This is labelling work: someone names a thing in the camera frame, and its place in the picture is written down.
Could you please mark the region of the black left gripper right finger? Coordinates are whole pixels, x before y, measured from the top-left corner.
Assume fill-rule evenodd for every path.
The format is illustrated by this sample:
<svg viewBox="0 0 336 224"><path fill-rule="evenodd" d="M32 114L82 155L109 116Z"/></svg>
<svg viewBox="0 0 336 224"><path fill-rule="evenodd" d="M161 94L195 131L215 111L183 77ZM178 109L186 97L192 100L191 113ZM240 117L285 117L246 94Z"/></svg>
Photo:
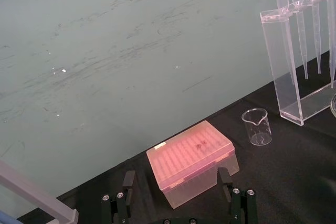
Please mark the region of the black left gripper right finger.
<svg viewBox="0 0 336 224"><path fill-rule="evenodd" d="M217 187L224 199L228 223L257 223L257 193L254 189L239 189L233 185L227 168L217 170Z"/></svg>

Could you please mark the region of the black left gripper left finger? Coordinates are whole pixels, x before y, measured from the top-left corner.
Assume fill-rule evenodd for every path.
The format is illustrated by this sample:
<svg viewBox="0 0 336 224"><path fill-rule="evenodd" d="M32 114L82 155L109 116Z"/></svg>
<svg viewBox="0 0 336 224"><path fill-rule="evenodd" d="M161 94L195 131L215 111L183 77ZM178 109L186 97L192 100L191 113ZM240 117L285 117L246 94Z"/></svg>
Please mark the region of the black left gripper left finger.
<svg viewBox="0 0 336 224"><path fill-rule="evenodd" d="M131 223L136 171L127 171L121 190L101 197L101 223Z"/></svg>

